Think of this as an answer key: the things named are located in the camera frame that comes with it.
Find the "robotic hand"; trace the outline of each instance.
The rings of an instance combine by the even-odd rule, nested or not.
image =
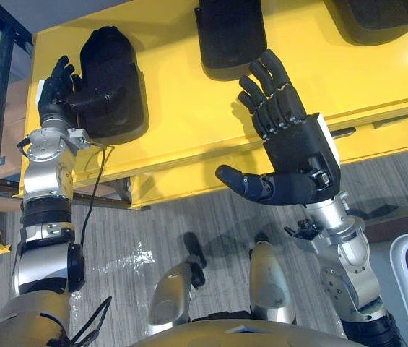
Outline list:
[[[369,263],[364,221],[347,214],[339,193],[339,156],[324,118],[307,115],[281,61],[270,50],[249,66],[260,87],[247,76],[239,100],[252,114],[274,172],[244,174],[223,165],[217,177],[250,201],[265,205],[301,204],[308,216],[295,231],[297,246],[314,253],[321,285],[350,340],[366,346],[401,346],[394,318],[386,311]]]
[[[337,150],[322,116],[307,115],[281,61],[270,50],[239,80],[239,100],[252,114],[256,133],[274,172],[243,174],[220,166],[217,177],[246,199],[265,205],[311,204],[334,197],[340,188]]]

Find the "wire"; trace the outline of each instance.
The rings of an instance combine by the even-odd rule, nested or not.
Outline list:
[[[100,329],[103,326],[104,319],[105,319],[106,314],[108,313],[111,301],[112,301],[112,296],[109,296],[105,301],[101,303],[101,305],[96,309],[95,313],[93,313],[92,316],[88,319],[88,321],[84,324],[82,329],[80,329],[79,332],[74,336],[74,338],[72,338],[71,346],[74,346],[74,347],[89,346],[91,342],[93,342],[99,336]],[[101,311],[103,311],[103,313],[101,314],[101,318],[100,318],[99,323],[97,324],[96,329],[88,333],[87,336],[83,338],[83,340],[81,340],[80,342],[77,342],[80,336],[82,336],[83,333],[95,321],[96,317],[99,315],[99,313],[101,313]]]
[[[91,195],[90,209],[88,210],[88,213],[87,213],[87,215],[85,217],[85,221],[83,222],[82,238],[80,240],[80,244],[82,245],[82,247],[83,247],[83,243],[85,241],[85,230],[87,228],[88,220],[90,219],[91,211],[93,210],[93,204],[95,202],[96,189],[97,189],[98,184],[100,183],[101,175],[103,174],[103,169],[104,169],[104,165],[105,165],[105,148],[101,148],[101,150],[103,152],[103,159],[101,160],[100,172],[97,175],[95,187],[93,188],[93,193]]]

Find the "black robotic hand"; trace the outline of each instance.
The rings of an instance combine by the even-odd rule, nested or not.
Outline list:
[[[40,100],[38,101],[38,113],[40,125],[52,118],[64,118],[72,127],[77,127],[77,116],[71,111],[66,100],[74,92],[72,72],[74,67],[69,64],[69,58],[62,56],[56,62],[51,76],[45,80]]]
[[[250,63],[260,87],[247,76],[239,100],[252,114],[274,172],[241,173],[226,165],[216,170],[224,184],[248,200],[265,205],[311,204],[339,192],[340,167],[318,122],[307,115],[281,61],[270,50]]]

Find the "yellow table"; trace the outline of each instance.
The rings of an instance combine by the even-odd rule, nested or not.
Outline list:
[[[134,0],[37,33],[26,132],[39,127],[37,84],[51,73],[57,58],[68,55],[80,72],[79,52],[90,33],[115,25],[133,44],[144,73],[150,126],[141,138],[116,146],[103,181],[136,176],[133,199],[140,206],[152,201],[141,187],[162,181],[155,174],[176,180],[177,174],[190,174],[191,168],[200,173],[194,179],[198,187],[186,188],[185,195],[167,183],[167,192],[158,194],[162,198],[153,199],[163,201],[218,189],[213,171],[225,158],[243,161],[247,171],[265,171],[266,157],[257,149],[261,140],[236,100],[238,82],[214,81],[202,71],[194,19],[197,4],[197,0]],[[262,7],[268,46],[284,62],[307,111],[321,111],[331,130],[358,127],[361,133],[373,121],[408,114],[408,33],[380,46],[354,46],[340,36],[322,1],[262,0]],[[397,125],[387,127],[387,132]],[[362,149],[364,154],[350,156],[355,160],[408,148],[406,137],[386,150],[373,150],[373,143],[355,139],[353,135],[339,145],[341,152]],[[75,187],[92,184],[99,165],[100,155],[81,153]]]

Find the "robot finger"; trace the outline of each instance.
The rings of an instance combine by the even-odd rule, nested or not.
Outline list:
[[[277,102],[285,121],[295,124],[306,118],[305,108],[298,96],[297,90],[292,85],[285,85],[277,93]]]
[[[261,103],[266,101],[266,96],[264,96],[263,92],[260,90],[260,87],[247,76],[242,76],[239,79],[239,85],[248,94],[250,94],[250,97],[256,106],[259,106]]]
[[[270,137],[272,134],[277,132],[277,124],[273,121],[269,115],[267,103],[261,104],[253,115],[260,119],[260,123],[263,125],[263,128],[267,131],[267,136]]]
[[[67,56],[62,56],[56,62],[51,75],[54,77],[60,77],[63,74],[64,67],[69,63],[69,58]]]
[[[260,121],[260,117],[257,114],[258,112],[256,111],[252,115],[252,123],[253,123],[253,128],[255,128],[256,133],[263,139],[267,140],[269,138],[269,133],[264,127],[264,125]]]
[[[69,64],[66,67],[64,67],[64,76],[68,77],[72,74],[72,72],[75,71],[74,65]]]
[[[268,102],[268,112],[271,120],[276,124],[277,128],[284,129],[287,127],[287,122],[279,109],[279,104],[277,102],[276,96],[269,99]]]
[[[273,53],[272,50],[267,49],[260,57],[261,62],[266,66],[269,72],[273,75],[274,84],[279,88],[285,83],[291,83],[289,75],[284,69],[282,62]]]
[[[271,96],[272,94],[274,94],[274,92],[276,91],[276,87],[274,86],[273,78],[269,74],[266,67],[261,65],[258,60],[254,60],[248,65],[248,68],[256,77],[256,79],[260,81],[261,88],[263,89],[264,94],[266,96]]]
[[[221,165],[215,171],[217,178],[231,190],[247,200],[258,202],[264,188],[259,175],[242,174],[228,165]]]
[[[247,92],[240,92],[238,96],[239,101],[253,114],[256,111],[256,106]]]

